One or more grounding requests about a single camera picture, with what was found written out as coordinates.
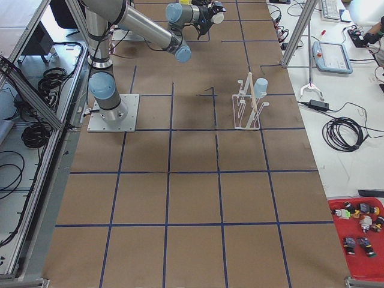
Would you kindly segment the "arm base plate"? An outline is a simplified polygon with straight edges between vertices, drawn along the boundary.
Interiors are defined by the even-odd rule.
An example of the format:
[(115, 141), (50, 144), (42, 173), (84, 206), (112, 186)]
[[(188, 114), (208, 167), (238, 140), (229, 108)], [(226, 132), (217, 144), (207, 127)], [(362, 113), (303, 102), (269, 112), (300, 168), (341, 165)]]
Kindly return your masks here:
[(121, 94), (120, 105), (113, 110), (104, 110), (94, 102), (87, 131), (89, 133), (135, 132), (139, 109), (139, 94)]

